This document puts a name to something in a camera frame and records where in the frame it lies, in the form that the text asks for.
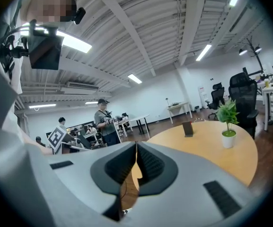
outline white ceiling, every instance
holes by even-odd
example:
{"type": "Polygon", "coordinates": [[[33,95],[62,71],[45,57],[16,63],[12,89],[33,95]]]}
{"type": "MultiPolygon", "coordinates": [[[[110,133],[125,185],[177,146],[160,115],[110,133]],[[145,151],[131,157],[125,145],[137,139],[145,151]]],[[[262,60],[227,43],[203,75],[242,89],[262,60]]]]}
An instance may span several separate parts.
{"type": "Polygon", "coordinates": [[[86,14],[78,26],[69,24],[65,31],[87,41],[91,50],[85,54],[62,48],[58,71],[33,70],[24,59],[17,113],[27,112],[31,103],[62,102],[68,107],[108,98],[122,87],[134,86],[129,74],[154,77],[174,69],[175,61],[176,65],[194,62],[207,44],[212,44],[209,54],[234,49],[263,16],[253,0],[239,0],[235,7],[229,1],[77,0],[86,14]],[[62,95],[60,88],[68,81],[96,85],[99,90],[94,95],[62,95]]]}

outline green plant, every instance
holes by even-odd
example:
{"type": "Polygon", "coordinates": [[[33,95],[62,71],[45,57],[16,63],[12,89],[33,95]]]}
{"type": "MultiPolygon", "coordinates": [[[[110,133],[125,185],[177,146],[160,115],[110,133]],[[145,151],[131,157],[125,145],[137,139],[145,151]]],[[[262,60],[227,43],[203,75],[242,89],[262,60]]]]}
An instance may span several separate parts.
{"type": "Polygon", "coordinates": [[[232,124],[238,124],[237,114],[235,101],[229,99],[224,105],[220,104],[216,115],[220,122],[225,122],[227,124],[227,131],[224,132],[226,133],[224,134],[225,136],[231,135],[230,128],[232,127],[232,124]]]}

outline white pot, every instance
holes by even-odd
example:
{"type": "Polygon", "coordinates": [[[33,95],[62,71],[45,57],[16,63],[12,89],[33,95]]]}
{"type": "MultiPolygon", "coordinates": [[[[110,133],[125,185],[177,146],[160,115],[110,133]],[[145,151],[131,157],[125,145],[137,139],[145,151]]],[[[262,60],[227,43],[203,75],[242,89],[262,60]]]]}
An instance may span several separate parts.
{"type": "Polygon", "coordinates": [[[236,134],[236,131],[235,131],[235,130],[232,130],[232,131],[235,132],[235,135],[232,136],[232,137],[226,137],[226,136],[224,136],[224,135],[222,134],[222,133],[225,132],[225,131],[227,131],[227,130],[224,130],[224,131],[221,132],[222,144],[223,144],[224,148],[229,149],[229,148],[232,148],[232,147],[234,146],[234,144],[235,144],[235,138],[236,138],[236,135],[237,135],[237,134],[236,134]]]}

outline baseball cap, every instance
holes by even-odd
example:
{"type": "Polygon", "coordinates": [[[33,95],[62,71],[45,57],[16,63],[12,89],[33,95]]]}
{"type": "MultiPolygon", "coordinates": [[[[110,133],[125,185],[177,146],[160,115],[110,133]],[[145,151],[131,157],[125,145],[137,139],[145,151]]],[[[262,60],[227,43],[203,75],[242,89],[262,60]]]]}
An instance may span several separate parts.
{"type": "Polygon", "coordinates": [[[106,104],[107,102],[104,99],[102,99],[102,98],[99,99],[98,102],[97,102],[97,104],[103,104],[103,103],[106,104]]]}

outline person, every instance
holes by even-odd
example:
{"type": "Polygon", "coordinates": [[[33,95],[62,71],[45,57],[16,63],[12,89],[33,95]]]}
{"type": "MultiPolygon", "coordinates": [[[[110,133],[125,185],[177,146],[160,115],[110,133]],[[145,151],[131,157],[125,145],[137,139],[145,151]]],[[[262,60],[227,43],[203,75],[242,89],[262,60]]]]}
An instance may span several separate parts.
{"type": "MultiPolygon", "coordinates": [[[[75,0],[13,0],[10,7],[0,18],[0,38],[6,33],[5,25],[9,25],[11,29],[14,29],[33,19],[37,20],[37,24],[54,24],[60,26],[62,25],[62,22],[70,21],[69,18],[76,12],[76,8],[75,0]]],[[[16,46],[20,34],[15,33],[14,36],[16,46]]],[[[12,89],[17,94],[21,94],[20,74],[23,57],[18,59],[14,58],[13,61],[14,66],[12,65],[12,70],[6,72],[0,63],[0,73],[12,89]]],[[[34,140],[30,139],[30,137],[18,126],[17,121],[17,117],[14,114],[13,103],[6,115],[2,129],[16,134],[24,143],[36,145],[45,155],[52,154],[51,149],[43,148],[34,140]]]]}
{"type": "Polygon", "coordinates": [[[86,134],[97,134],[97,130],[96,128],[94,128],[92,125],[87,125],[87,132],[86,134]]]}
{"type": "Polygon", "coordinates": [[[42,141],[41,137],[37,136],[35,140],[36,140],[36,142],[37,142],[38,144],[40,144],[41,146],[46,147],[46,145],[43,144],[43,143],[41,142],[41,141],[42,141]]]}
{"type": "Polygon", "coordinates": [[[110,117],[110,113],[106,110],[107,102],[104,99],[99,99],[97,105],[99,110],[94,114],[94,120],[97,128],[101,131],[104,142],[108,146],[120,143],[114,124],[110,120],[105,120],[110,117]]]}
{"type": "Polygon", "coordinates": [[[62,130],[64,130],[64,131],[67,132],[67,129],[66,129],[66,126],[65,126],[66,120],[65,120],[64,117],[60,117],[60,118],[59,118],[59,123],[60,123],[59,127],[60,127],[62,130]]]}

